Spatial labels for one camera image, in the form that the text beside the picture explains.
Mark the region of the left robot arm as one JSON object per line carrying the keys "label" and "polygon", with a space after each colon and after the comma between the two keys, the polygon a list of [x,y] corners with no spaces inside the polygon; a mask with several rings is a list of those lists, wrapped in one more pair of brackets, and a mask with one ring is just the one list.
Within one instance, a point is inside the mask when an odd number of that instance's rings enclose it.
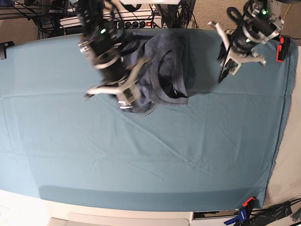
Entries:
{"label": "left robot arm", "polygon": [[231,51],[242,57],[255,57],[254,48],[266,44],[278,37],[284,27],[280,9],[273,11],[275,0],[249,0],[243,6],[243,13],[235,7],[228,7],[228,17],[237,27],[235,30],[225,30]]}

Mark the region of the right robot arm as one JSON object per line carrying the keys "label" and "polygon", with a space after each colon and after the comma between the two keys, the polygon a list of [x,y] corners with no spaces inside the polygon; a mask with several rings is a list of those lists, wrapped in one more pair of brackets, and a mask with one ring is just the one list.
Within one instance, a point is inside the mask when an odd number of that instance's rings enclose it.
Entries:
{"label": "right robot arm", "polygon": [[124,35],[117,34],[114,23],[116,6],[109,0],[107,2],[111,5],[111,19],[104,18],[103,0],[79,0],[75,3],[75,12],[83,28],[78,46],[91,66],[103,75],[104,85],[117,87],[128,75],[121,50],[116,46],[123,43]]}

